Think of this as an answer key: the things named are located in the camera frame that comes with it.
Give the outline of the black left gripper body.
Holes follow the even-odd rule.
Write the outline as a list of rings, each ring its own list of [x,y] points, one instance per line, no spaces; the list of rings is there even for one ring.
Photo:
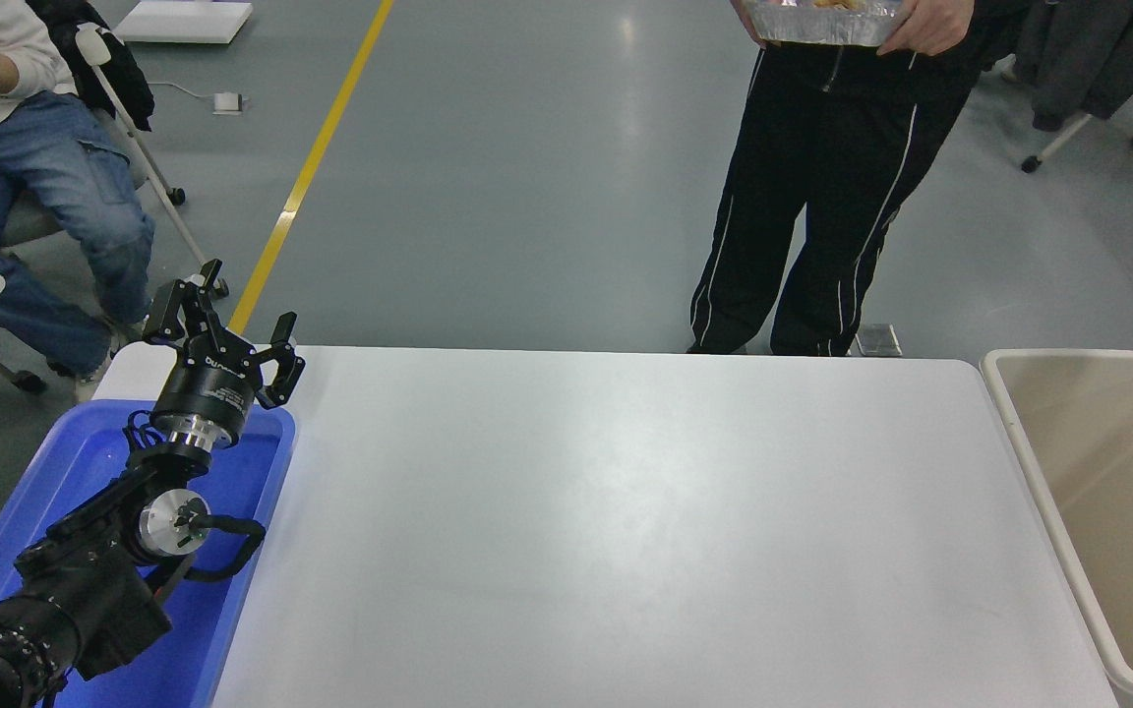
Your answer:
[[[235,362],[208,355],[177,355],[151,424],[162,432],[202,435],[211,441],[238,441],[252,412],[258,376]]]

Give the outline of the standing person's right hand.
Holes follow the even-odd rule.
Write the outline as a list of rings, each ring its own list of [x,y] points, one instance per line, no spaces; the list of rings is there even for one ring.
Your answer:
[[[756,28],[756,25],[752,22],[750,9],[747,8],[746,1],[743,1],[743,0],[732,0],[732,1],[730,1],[730,5],[732,5],[732,8],[733,8],[734,12],[736,12],[736,17],[738,17],[739,22],[741,22],[742,27],[744,28],[747,36],[749,36],[749,39],[752,41],[752,43],[755,43],[759,48],[767,46],[768,45],[768,41],[765,40],[761,36],[760,32]]]

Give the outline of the standing person's left hand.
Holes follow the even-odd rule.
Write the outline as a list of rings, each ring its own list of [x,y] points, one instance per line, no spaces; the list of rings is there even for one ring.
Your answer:
[[[895,27],[876,54],[938,56],[947,52],[966,36],[973,10],[976,1],[901,1]]]

